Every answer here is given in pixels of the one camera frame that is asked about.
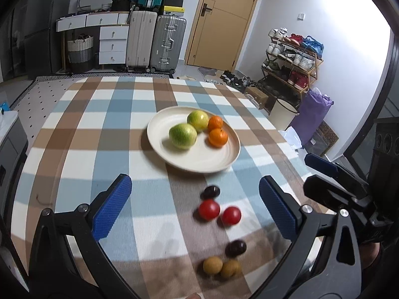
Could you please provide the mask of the person's right hand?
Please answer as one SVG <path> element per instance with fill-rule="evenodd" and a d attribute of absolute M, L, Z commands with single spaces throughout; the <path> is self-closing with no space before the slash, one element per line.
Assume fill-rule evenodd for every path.
<path fill-rule="evenodd" d="M 381 266 L 384 250 L 380 243 L 362 244 L 359 252 L 362 269 L 377 269 Z"/>

